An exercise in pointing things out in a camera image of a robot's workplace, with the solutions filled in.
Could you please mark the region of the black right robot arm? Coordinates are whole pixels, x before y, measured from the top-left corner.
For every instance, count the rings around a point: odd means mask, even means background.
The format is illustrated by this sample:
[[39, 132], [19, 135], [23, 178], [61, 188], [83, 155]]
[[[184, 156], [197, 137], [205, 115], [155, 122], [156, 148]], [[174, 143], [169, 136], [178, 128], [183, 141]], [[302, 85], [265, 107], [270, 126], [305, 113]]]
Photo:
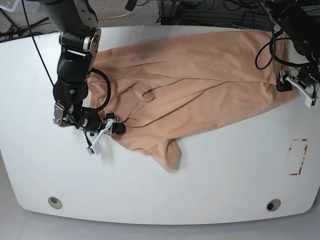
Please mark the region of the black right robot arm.
[[83, 106], [91, 73], [100, 75], [107, 90], [111, 89], [108, 77], [93, 68], [102, 32], [97, 15], [87, 0], [42, 0], [40, 4], [60, 32], [53, 122], [62, 128], [74, 126], [91, 134], [98, 133], [106, 128], [99, 112], [106, 107], [111, 94], [108, 92], [104, 103], [97, 108]]

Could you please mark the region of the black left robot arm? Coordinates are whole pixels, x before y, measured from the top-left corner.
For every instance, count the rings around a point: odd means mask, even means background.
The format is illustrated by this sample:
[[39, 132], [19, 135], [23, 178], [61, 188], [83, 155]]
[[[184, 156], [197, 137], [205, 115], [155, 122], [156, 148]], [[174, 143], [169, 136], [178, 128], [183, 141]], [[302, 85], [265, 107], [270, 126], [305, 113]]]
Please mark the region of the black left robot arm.
[[[309, 16], [297, 0], [257, 0], [256, 5], [266, 16], [272, 34], [265, 45], [269, 47], [270, 60], [264, 67], [256, 68], [264, 70], [275, 60], [286, 67], [298, 69], [298, 86], [302, 89], [313, 87], [316, 92], [320, 84], [320, 35], [316, 33], [320, 29], [320, 22]], [[289, 37], [295, 50], [305, 56], [308, 62], [293, 63], [277, 57], [276, 43], [282, 34]]]

